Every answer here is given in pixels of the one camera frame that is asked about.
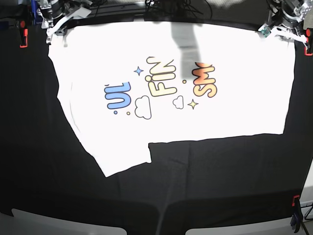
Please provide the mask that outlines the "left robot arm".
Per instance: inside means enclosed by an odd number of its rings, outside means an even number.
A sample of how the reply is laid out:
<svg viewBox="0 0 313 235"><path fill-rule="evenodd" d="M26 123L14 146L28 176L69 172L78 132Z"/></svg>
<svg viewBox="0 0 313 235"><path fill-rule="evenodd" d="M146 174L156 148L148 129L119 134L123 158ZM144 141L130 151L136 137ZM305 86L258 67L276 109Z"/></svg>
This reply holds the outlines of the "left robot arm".
<svg viewBox="0 0 313 235"><path fill-rule="evenodd" d="M259 29L265 36L275 36L302 42L310 49L309 36L303 29L303 22L313 8L311 0L268 0L269 16Z"/></svg>

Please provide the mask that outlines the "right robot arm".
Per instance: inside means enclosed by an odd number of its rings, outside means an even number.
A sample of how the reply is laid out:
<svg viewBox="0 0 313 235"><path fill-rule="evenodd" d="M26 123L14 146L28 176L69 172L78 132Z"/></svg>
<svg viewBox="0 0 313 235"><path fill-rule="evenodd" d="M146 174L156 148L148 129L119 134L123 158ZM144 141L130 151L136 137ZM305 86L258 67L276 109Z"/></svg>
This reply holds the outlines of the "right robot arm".
<svg viewBox="0 0 313 235"><path fill-rule="evenodd" d="M90 0L38 0L37 14L42 17L41 28L46 30L46 43L49 45L52 36L65 36L67 22L85 19L90 13Z"/></svg>

